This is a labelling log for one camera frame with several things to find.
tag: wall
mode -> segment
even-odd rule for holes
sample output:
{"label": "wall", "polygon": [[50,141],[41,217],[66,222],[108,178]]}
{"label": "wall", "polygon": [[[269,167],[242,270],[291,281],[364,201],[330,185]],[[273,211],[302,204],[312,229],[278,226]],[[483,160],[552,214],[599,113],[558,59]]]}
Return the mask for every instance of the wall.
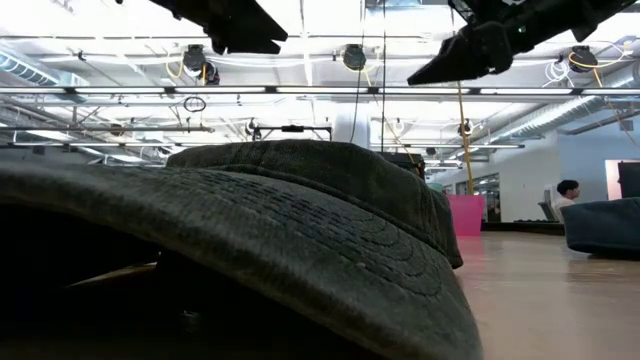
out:
{"label": "wall", "polygon": [[[635,126],[639,125],[640,121],[635,121]],[[618,124],[580,135],[558,136],[562,177],[580,183],[578,202],[607,200],[606,160],[640,160],[640,136],[638,132],[630,132],[630,135],[638,145],[620,131]]]}
{"label": "wall", "polygon": [[[557,135],[524,143],[519,150],[499,150],[489,163],[472,163],[473,177],[500,174],[500,207],[503,222],[516,220],[545,220],[538,205],[543,200],[546,185],[560,181],[561,163],[558,156]],[[455,184],[467,179],[466,170],[445,172],[434,182]]]}
{"label": "wall", "polygon": [[618,164],[620,164],[621,162],[637,163],[637,162],[640,162],[640,160],[628,160],[628,159],[605,160],[608,200],[622,199],[622,187],[618,182],[618,180],[620,179],[620,170],[618,168]]}

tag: ductwork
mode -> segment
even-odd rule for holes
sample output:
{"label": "ductwork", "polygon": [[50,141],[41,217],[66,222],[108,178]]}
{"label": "ductwork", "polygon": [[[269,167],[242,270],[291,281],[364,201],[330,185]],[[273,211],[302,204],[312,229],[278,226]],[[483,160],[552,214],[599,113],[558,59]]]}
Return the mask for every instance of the ductwork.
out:
{"label": "ductwork", "polygon": [[0,107],[0,120],[8,122],[12,126],[52,126],[42,121],[34,120],[29,115],[20,113],[19,111],[8,110]]}
{"label": "ductwork", "polygon": [[26,111],[28,114],[33,115],[39,119],[41,119],[42,121],[55,121],[57,123],[64,125],[76,125],[73,123],[73,121],[69,120],[69,119],[65,119],[61,116],[57,116],[51,113],[48,113],[46,111],[40,110],[36,107],[33,107],[31,105],[27,105],[27,104],[23,104],[22,102],[15,100],[13,98],[11,98],[10,96],[6,96],[6,95],[0,95],[0,101],[2,103],[5,104],[9,104],[12,105],[15,108],[21,109]]}
{"label": "ductwork", "polygon": [[[7,46],[0,48],[0,70],[16,75],[36,86],[89,86],[89,82],[76,74],[47,68]],[[60,95],[76,103],[85,99],[78,95]]]}
{"label": "ductwork", "polygon": [[[640,87],[640,61],[607,75],[603,83],[605,87],[612,88]],[[474,143],[485,144],[505,140],[510,136],[526,137],[543,134],[595,113],[604,105],[606,103],[601,96],[581,96],[565,103],[547,105],[496,131],[491,134],[491,138],[486,136]]]}
{"label": "ductwork", "polygon": [[10,49],[0,49],[0,69],[19,76],[35,85],[56,86],[58,74],[34,64],[30,59]]}

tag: hat brim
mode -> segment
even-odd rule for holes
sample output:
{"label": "hat brim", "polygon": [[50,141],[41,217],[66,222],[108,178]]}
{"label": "hat brim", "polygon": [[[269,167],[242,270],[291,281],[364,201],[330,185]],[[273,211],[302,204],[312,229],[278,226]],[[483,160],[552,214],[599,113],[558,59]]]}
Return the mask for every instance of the hat brim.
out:
{"label": "hat brim", "polygon": [[0,163],[0,203],[176,251],[394,359],[477,359],[446,258],[374,214],[281,180],[208,169]]}

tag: person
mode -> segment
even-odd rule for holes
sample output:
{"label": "person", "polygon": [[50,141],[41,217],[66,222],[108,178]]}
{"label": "person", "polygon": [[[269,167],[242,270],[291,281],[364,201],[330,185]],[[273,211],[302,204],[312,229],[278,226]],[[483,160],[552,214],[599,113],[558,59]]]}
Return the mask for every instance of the person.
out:
{"label": "person", "polygon": [[561,196],[553,202],[553,212],[560,223],[564,224],[560,209],[565,206],[575,205],[576,202],[574,200],[580,196],[580,184],[575,180],[563,180],[556,189]]}

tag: pink planter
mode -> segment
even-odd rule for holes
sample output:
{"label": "pink planter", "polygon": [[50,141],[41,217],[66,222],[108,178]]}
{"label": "pink planter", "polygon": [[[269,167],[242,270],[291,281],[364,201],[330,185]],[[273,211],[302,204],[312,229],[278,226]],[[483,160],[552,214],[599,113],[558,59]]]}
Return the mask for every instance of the pink planter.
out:
{"label": "pink planter", "polygon": [[447,195],[453,214],[456,236],[480,236],[484,197],[480,195]]}

